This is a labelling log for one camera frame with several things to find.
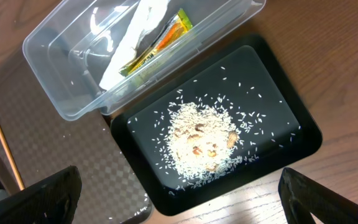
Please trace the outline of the rice food waste pile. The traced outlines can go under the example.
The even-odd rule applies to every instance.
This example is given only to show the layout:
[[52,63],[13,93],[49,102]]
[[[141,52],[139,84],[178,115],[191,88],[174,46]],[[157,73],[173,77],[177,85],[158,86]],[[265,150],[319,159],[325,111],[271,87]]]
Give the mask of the rice food waste pile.
[[127,127],[171,194],[255,163],[301,131],[263,66],[213,65],[131,116]]

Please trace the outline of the white napkin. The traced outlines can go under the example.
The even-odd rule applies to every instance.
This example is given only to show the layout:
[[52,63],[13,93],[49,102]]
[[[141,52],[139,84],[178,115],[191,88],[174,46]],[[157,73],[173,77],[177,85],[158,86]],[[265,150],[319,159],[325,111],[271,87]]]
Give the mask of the white napkin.
[[169,2],[170,0],[141,0],[139,2],[124,37],[103,73],[99,83],[100,88],[110,90],[124,79],[119,73],[120,69],[136,58],[139,44],[159,25],[166,14]]

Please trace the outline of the green orange snack wrapper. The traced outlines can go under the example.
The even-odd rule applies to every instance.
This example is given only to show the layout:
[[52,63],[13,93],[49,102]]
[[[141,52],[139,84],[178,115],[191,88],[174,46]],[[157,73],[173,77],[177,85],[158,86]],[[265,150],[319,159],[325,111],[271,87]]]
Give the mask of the green orange snack wrapper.
[[186,15],[186,12],[180,8],[180,10],[165,24],[161,33],[159,33],[158,37],[149,46],[149,48],[139,57],[123,66],[119,73],[122,76],[127,77],[131,73],[135,72],[149,60],[153,59],[162,50],[166,49],[174,41],[185,35],[192,27],[193,24]]

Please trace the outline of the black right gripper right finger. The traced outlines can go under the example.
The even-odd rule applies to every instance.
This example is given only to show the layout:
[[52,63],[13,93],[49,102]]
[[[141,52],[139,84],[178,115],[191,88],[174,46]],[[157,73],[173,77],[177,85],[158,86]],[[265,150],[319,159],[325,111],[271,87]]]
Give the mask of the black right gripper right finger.
[[288,223],[358,223],[358,204],[296,170],[282,170],[278,192]]

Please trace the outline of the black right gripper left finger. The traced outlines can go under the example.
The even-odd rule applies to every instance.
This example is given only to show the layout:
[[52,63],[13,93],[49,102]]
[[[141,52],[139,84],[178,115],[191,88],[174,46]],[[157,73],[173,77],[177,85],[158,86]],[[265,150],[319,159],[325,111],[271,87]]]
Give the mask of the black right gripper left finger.
[[0,201],[0,223],[73,222],[82,181],[77,167],[67,168]]

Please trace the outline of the wooden chopstick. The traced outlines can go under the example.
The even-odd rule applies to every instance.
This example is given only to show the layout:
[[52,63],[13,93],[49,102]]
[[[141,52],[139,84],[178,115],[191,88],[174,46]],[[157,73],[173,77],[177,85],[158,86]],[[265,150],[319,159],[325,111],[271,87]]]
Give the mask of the wooden chopstick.
[[19,186],[19,189],[20,190],[24,190],[25,189],[25,185],[23,183],[23,180],[22,180],[22,177],[20,175],[20,172],[18,171],[18,168],[17,168],[17,165],[16,165],[16,162],[12,156],[12,152],[9,148],[9,145],[6,141],[6,138],[5,138],[5,135],[3,133],[3,130],[1,128],[1,125],[0,125],[0,142],[2,144],[2,147],[4,149],[4,152],[5,152],[5,155],[9,161],[9,165],[14,173],[14,178]]

